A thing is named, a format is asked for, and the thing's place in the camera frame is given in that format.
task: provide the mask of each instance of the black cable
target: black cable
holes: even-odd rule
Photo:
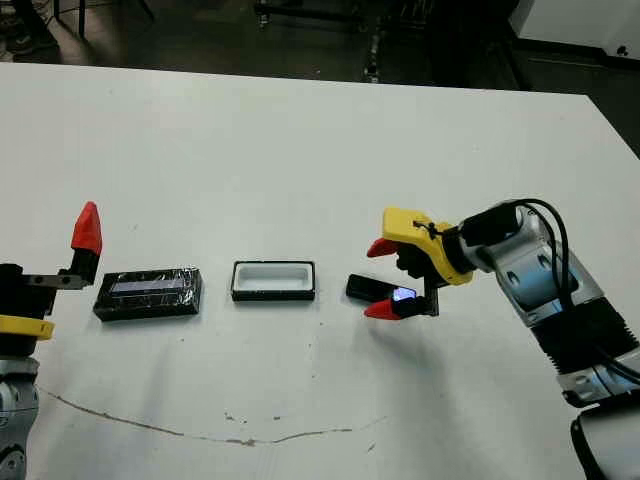
[[[555,233],[551,228],[548,220],[531,204],[537,204],[543,206],[553,216],[556,224],[558,225],[558,230],[560,230],[560,237],[562,241],[562,283],[558,285],[557,278],[557,250],[556,250],[556,241],[555,241]],[[567,235],[567,229],[562,221],[562,217],[558,213],[558,211],[553,208],[549,203],[538,200],[535,198],[526,198],[522,200],[515,200],[513,202],[514,206],[522,205],[526,208],[529,208],[533,211],[540,221],[544,224],[547,229],[547,233],[549,234],[549,238],[551,241],[551,257],[552,257],[552,274],[554,278],[554,282],[556,284],[556,288],[558,289],[558,296],[560,299],[560,303],[564,311],[569,312],[575,306],[573,304],[573,299],[571,298],[571,287],[569,285],[569,239]],[[634,370],[632,368],[627,367],[626,365],[617,361],[614,357],[609,355],[601,346],[597,343],[593,342],[593,348],[598,353],[598,355],[602,358],[602,363],[606,368],[616,373],[618,376],[628,380],[635,385],[640,386],[640,372]]]
[[[558,294],[560,296],[560,303],[565,304],[563,305],[563,308],[570,310],[573,307],[573,300],[571,299],[571,287],[569,285],[569,238],[567,235],[567,229],[564,225],[564,222],[562,221],[562,217],[560,216],[558,211],[555,208],[553,208],[551,204],[543,200],[538,200],[537,198],[524,198],[521,200],[515,200],[513,203],[515,205],[523,205],[523,206],[526,206],[527,203],[540,205],[545,209],[547,209],[553,216],[554,220],[556,221],[556,224],[558,225],[558,230],[560,230],[560,241],[562,242],[562,282],[561,282],[562,287],[561,287],[561,290],[558,292]],[[538,216],[540,218],[544,218],[544,216],[540,215],[539,212],[538,212]],[[549,236],[551,236],[551,232],[553,232],[553,229],[551,229],[549,222],[547,222],[545,219],[545,222],[543,223],[545,224],[545,227],[549,231]]]
[[[547,229],[547,233],[549,234],[549,242],[551,243],[551,275],[553,276],[553,283],[556,285],[556,290],[558,291],[558,297],[560,298],[560,304],[563,309],[566,309],[565,302],[563,300],[562,288],[560,288],[560,281],[558,280],[558,244],[556,242],[556,234],[551,228],[549,221],[540,213],[540,210],[535,208],[530,203],[525,203],[525,207],[534,212],[540,221],[543,223],[544,227]]]

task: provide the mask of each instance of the shoe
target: shoe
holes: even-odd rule
[[[31,35],[25,29],[21,35],[7,39],[7,50],[14,55],[27,55],[36,50],[57,46],[58,42],[49,32],[43,35]]]

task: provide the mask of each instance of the yellow bracket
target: yellow bracket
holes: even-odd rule
[[[29,335],[38,337],[38,340],[49,340],[53,335],[54,326],[52,322],[37,318],[0,315],[0,333]]]
[[[429,255],[440,276],[451,285],[462,285],[470,282],[473,272],[459,273],[451,266],[442,246],[442,237],[431,238],[423,227],[416,227],[414,222],[428,225],[432,220],[418,210],[404,210],[389,207],[384,211],[382,222],[382,237],[400,243],[415,245]],[[448,223],[435,223],[438,231],[452,228]]]

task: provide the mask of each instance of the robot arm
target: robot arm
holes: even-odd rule
[[[534,204],[558,220],[558,244]],[[458,226],[421,212],[388,208],[383,238],[369,256],[398,254],[398,268],[425,279],[425,297],[392,298],[365,314],[398,320],[437,315],[437,289],[494,272],[498,285],[558,371],[565,400],[583,408],[571,436],[588,479],[640,475],[640,343],[571,253],[553,208],[508,201]]]
[[[0,264],[0,480],[23,480],[27,436],[38,414],[34,381],[38,362],[31,358],[38,340],[48,340],[59,289],[92,285],[102,250],[100,220],[88,202],[78,218],[71,247],[71,267],[57,275],[25,275],[22,267]]]

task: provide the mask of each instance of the plastic-wrapped box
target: plastic-wrapped box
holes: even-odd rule
[[[103,322],[193,315],[201,290],[197,268],[106,273],[93,312]]]

